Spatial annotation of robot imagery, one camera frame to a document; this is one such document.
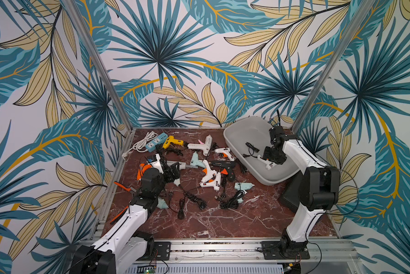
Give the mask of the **small white glue gun front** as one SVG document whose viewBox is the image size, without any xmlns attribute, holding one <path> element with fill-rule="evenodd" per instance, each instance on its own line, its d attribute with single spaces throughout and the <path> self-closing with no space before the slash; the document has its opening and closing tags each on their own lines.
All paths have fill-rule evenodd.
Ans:
<svg viewBox="0 0 410 274">
<path fill-rule="evenodd" d="M 277 164 L 275 162 L 271 162 L 268 159 L 262 158 L 260 155 L 257 156 L 257 160 L 265 164 L 265 168 L 267 170 L 273 169 Z"/>
</svg>

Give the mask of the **black glue gun orange trigger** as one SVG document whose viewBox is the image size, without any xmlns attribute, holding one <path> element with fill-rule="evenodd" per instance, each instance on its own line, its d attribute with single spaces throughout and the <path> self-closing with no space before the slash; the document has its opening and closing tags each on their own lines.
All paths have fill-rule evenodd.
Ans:
<svg viewBox="0 0 410 274">
<path fill-rule="evenodd" d="M 222 174 L 227 176 L 227 180 L 230 182 L 234 182 L 236 180 L 236 176 L 234 173 L 234 169 L 236 167 L 236 163 L 233 161 L 211 161 L 210 163 L 213 167 L 218 167 L 222 169 Z"/>
</svg>

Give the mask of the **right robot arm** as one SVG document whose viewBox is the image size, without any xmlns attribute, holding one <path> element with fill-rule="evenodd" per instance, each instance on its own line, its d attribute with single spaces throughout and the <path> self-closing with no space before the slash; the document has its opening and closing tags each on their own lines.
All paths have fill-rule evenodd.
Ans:
<svg viewBox="0 0 410 274">
<path fill-rule="evenodd" d="M 308 236 L 322 217 L 338 202 L 340 171 L 312 154 L 296 137 L 288 135 L 282 126 L 269 130 L 271 146 L 263 156 L 268 169 L 291 159 L 299 168 L 295 178 L 298 190 L 298 209 L 290 225 L 283 232 L 276 249 L 286 258 L 304 252 Z"/>
</svg>

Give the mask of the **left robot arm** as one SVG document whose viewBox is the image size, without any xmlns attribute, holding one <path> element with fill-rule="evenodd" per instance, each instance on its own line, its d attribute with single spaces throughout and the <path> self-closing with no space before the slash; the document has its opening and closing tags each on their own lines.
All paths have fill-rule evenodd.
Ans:
<svg viewBox="0 0 410 274">
<path fill-rule="evenodd" d="M 116 223 L 99 240 L 80 246 L 67 274 L 123 274 L 138 260 L 153 262 L 159 255 L 154 237 L 139 228 L 159 203 L 169 183 L 180 183 L 181 163 L 156 154 L 139 170 L 141 186 Z"/>
</svg>

